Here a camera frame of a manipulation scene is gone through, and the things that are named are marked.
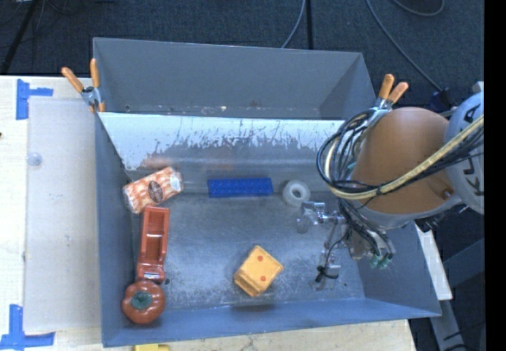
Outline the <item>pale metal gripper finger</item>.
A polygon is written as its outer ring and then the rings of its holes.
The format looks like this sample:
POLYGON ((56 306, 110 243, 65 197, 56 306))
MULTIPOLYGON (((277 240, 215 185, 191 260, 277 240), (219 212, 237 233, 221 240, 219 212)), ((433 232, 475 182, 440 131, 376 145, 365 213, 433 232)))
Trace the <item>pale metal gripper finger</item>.
POLYGON ((296 231, 304 234, 311 226, 322 224, 324 217, 324 202, 303 202, 296 218, 296 231))
POLYGON ((324 263, 316 267, 316 276, 313 287, 316 291, 333 290, 340 276, 341 266, 333 263, 324 263))

